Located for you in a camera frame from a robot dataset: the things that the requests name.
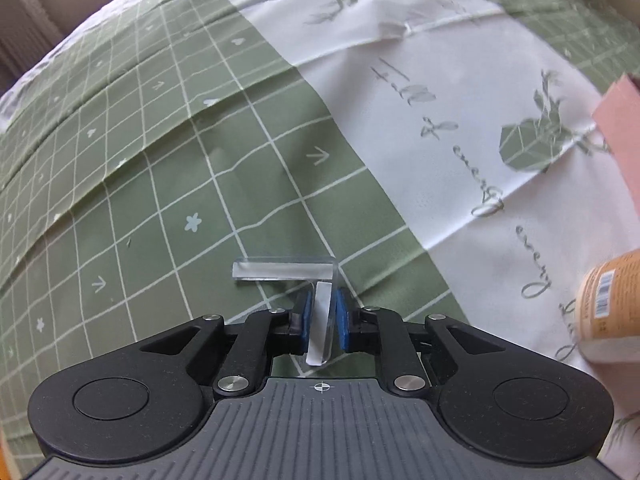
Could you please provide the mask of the pink cardboard box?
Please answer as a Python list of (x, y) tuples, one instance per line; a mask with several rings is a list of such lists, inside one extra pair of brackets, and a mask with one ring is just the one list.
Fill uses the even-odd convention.
[(639, 114), (639, 77), (633, 74), (620, 76), (592, 114), (636, 208), (639, 208)]

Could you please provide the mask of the clear jar floral label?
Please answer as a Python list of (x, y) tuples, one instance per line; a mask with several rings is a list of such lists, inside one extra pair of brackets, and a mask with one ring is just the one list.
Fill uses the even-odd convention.
[(575, 302), (575, 340), (591, 363), (639, 363), (639, 249), (595, 266)]

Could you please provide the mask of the clear plastic T piece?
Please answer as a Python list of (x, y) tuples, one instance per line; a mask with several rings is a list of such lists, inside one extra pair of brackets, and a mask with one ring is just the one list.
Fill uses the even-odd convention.
[(235, 281), (301, 282), (311, 284), (310, 306), (303, 308), (306, 364), (326, 364), (332, 349), (334, 290), (337, 264), (333, 258), (244, 258), (232, 264)]

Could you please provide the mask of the green white tablecloth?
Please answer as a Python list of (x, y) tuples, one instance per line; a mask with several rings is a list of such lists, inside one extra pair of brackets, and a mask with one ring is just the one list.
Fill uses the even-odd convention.
[(1, 433), (45, 379), (216, 312), (239, 258), (330, 259), (360, 306), (585, 370), (582, 277), (639, 244), (593, 120), (639, 68), (604, 0), (114, 0), (1, 99)]

